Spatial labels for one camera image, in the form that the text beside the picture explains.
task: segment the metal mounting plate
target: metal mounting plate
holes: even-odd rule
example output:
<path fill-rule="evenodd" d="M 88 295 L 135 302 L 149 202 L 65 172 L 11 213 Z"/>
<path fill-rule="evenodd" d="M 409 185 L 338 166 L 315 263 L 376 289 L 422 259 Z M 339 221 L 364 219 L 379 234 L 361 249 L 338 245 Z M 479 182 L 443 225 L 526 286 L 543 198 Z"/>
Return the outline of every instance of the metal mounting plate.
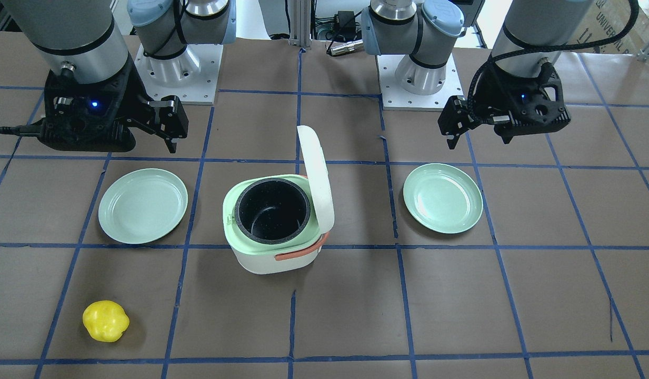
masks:
<path fill-rule="evenodd" d="M 200 59 L 200 73 L 188 77 L 190 83 L 182 87 L 166 87 L 151 77 L 146 58 L 142 55 L 144 48 L 139 46 L 135 66 L 144 82 L 146 93 L 155 100 L 168 95 L 179 96 L 182 104 L 214 105 L 216 84 L 219 79 L 223 45 L 189 45 Z"/>
<path fill-rule="evenodd" d="M 379 55 L 378 77 L 383 94 L 383 108 L 389 111 L 442 111 L 453 95 L 462 95 L 460 77 L 457 76 L 455 61 L 451 55 L 446 63 L 446 79 L 442 89 L 433 95 L 417 95 L 403 89 L 394 72 L 404 55 Z"/>

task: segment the white lid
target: white lid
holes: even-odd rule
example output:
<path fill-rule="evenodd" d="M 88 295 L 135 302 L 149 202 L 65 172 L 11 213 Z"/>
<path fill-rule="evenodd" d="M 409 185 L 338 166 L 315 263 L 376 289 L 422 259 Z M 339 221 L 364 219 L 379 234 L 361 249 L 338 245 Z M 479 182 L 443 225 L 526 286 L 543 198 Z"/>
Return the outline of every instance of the white lid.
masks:
<path fill-rule="evenodd" d="M 329 171 L 326 168 L 322 145 L 315 131 L 306 125 L 297 127 L 298 139 L 301 141 L 301 153 L 305 169 L 308 172 L 310 192 L 317 213 L 319 231 L 324 234 L 334 227 L 334 201 L 329 184 Z"/>

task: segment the black pot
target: black pot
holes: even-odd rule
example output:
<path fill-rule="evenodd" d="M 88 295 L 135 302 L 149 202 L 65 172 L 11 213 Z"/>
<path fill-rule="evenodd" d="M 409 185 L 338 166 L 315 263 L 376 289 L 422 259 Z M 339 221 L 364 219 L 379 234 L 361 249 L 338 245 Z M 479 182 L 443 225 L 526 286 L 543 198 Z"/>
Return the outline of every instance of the black pot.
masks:
<path fill-rule="evenodd" d="M 252 183 L 235 203 L 235 222 L 243 234 L 268 245 L 292 240 L 309 219 L 310 203 L 303 189 L 281 178 Z"/>

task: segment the rice cooker handle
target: rice cooker handle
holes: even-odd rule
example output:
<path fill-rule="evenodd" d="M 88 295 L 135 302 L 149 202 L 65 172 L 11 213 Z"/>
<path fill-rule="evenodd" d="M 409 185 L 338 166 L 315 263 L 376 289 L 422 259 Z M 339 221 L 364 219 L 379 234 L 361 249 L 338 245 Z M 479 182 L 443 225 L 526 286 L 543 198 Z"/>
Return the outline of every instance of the rice cooker handle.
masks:
<path fill-rule="evenodd" d="M 319 241 L 317 241 L 314 245 L 311 245 L 309 247 L 306 247 L 303 250 L 297 250 L 296 252 L 290 252 L 290 253 L 284 253 L 284 254 L 278 254 L 275 256 L 276 261 L 285 261 L 287 259 L 291 259 L 294 257 L 302 257 L 310 254 L 311 252 L 314 252 L 315 250 L 318 250 L 319 248 L 324 245 L 324 242 L 326 239 L 329 238 L 329 232 L 326 232 L 322 235 L 321 238 L 319 238 Z"/>

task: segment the yellow bell pepper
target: yellow bell pepper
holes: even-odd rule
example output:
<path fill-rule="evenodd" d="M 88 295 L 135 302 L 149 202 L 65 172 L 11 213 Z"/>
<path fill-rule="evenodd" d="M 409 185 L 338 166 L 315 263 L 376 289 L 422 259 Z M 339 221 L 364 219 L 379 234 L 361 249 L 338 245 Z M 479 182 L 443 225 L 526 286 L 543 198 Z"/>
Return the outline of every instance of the yellow bell pepper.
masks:
<path fill-rule="evenodd" d="M 130 325 L 130 319 L 120 305 L 111 300 L 101 300 L 89 305 L 83 312 L 83 325 L 93 339 L 115 342 Z"/>

